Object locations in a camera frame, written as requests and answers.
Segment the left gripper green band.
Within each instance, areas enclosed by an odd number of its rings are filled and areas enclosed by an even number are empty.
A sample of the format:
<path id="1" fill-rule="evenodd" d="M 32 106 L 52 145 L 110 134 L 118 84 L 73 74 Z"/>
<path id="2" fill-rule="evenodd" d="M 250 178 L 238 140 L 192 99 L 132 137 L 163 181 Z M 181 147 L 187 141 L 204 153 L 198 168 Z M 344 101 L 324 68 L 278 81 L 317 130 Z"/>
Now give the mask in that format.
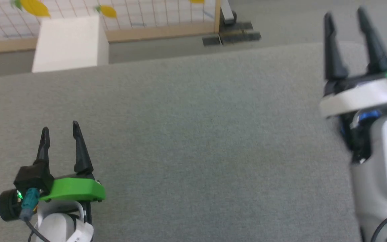
<path id="1" fill-rule="evenodd" d="M 85 140 L 77 121 L 72 122 L 73 137 L 76 141 L 76 162 L 74 171 L 77 174 L 90 174 L 94 171 Z M 36 160 L 49 165 L 50 134 L 48 127 L 42 129 Z M 65 177 L 54 180 L 51 193 L 41 195 L 42 191 L 30 188 L 23 197 L 16 189 L 6 190 L 0 194 L 0 217 L 4 221 L 31 219 L 38 210 L 40 201 L 80 201 L 98 202 L 106 199 L 103 185 L 90 178 Z"/>

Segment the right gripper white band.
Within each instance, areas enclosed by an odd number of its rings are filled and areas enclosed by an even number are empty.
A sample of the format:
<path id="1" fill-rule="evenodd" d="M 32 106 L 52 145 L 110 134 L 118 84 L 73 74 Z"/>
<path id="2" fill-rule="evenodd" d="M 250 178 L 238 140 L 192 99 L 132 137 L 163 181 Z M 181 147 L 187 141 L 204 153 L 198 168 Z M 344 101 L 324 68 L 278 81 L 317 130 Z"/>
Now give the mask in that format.
<path id="1" fill-rule="evenodd" d="M 387 52 L 367 10 L 357 9 L 359 28 L 367 45 L 367 73 L 348 77 L 336 39 L 332 13 L 324 15 L 324 96 L 319 103 L 322 117 L 387 105 Z"/>

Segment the long dark floor plate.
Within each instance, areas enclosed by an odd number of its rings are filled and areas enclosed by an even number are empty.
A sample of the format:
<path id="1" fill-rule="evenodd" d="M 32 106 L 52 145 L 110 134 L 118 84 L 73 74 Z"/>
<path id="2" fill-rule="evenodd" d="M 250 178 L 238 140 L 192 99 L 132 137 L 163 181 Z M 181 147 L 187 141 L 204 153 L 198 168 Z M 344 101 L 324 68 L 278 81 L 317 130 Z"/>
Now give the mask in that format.
<path id="1" fill-rule="evenodd" d="M 222 45 L 252 42 L 261 40 L 262 36 L 259 32 L 221 32 L 219 33 Z"/>

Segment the short dark floor plate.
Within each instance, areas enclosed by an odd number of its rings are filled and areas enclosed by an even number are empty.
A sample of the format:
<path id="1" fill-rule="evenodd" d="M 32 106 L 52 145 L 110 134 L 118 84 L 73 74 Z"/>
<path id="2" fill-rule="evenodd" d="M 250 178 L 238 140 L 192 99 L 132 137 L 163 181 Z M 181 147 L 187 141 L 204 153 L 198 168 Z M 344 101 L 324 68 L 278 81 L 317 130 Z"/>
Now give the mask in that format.
<path id="1" fill-rule="evenodd" d="M 219 27 L 219 33 L 224 32 L 241 32 L 244 30 L 252 30 L 253 25 L 251 22 L 239 22 L 239 23 L 233 23 L 233 24 L 222 24 Z"/>

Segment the grey metal stand with caster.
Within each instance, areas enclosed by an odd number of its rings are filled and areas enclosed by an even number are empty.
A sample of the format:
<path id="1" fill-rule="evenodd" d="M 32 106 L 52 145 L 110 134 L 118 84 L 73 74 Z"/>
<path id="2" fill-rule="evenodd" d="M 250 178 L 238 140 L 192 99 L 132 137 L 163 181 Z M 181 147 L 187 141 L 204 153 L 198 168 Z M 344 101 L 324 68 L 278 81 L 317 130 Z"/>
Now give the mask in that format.
<path id="1" fill-rule="evenodd" d="M 228 0 L 220 0 L 220 23 L 221 25 L 231 26 L 237 22 L 237 14 L 230 7 Z"/>

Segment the small black floor mat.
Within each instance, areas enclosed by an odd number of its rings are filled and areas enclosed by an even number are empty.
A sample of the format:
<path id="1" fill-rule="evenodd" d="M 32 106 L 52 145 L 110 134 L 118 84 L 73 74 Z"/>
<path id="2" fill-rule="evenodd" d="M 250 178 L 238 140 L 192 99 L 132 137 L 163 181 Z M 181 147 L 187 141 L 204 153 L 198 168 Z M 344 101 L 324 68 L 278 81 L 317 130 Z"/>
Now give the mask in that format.
<path id="1" fill-rule="evenodd" d="M 202 38 L 203 46 L 218 46 L 221 45 L 221 39 L 217 36 L 207 36 Z"/>

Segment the lemon print partition screen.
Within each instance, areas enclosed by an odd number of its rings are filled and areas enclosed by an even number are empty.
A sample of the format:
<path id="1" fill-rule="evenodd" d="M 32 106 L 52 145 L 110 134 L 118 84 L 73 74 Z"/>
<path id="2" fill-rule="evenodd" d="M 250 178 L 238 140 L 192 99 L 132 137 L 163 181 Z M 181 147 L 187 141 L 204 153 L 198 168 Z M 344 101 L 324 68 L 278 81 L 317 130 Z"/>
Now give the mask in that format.
<path id="1" fill-rule="evenodd" d="M 224 0 L 0 0 L 0 53 L 34 49 L 41 22 L 97 15 L 110 42 L 217 33 Z"/>

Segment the white box pedestal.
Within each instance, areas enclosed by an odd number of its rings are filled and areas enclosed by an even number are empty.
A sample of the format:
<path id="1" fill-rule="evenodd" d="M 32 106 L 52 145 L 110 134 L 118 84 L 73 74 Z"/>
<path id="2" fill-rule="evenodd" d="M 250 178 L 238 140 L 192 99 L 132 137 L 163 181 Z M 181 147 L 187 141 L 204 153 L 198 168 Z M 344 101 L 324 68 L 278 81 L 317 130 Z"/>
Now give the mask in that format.
<path id="1" fill-rule="evenodd" d="M 109 42 L 98 15 L 42 21 L 33 73 L 108 64 Z"/>

